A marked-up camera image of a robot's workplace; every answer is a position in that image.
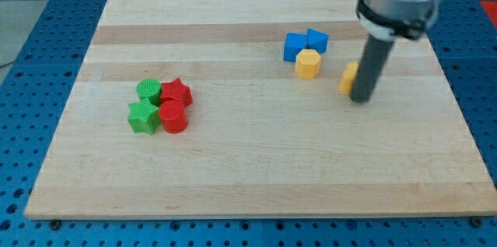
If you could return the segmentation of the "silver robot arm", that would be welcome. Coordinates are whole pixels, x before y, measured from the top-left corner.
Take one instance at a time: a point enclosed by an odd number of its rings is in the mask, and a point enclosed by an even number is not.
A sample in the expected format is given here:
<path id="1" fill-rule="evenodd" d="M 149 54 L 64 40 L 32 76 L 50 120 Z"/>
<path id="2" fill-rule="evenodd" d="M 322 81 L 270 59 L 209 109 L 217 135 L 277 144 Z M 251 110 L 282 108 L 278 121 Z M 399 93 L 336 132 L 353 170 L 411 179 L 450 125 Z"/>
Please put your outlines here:
<path id="1" fill-rule="evenodd" d="M 378 40 L 419 39 L 436 21 L 440 0 L 358 0 L 361 26 Z"/>

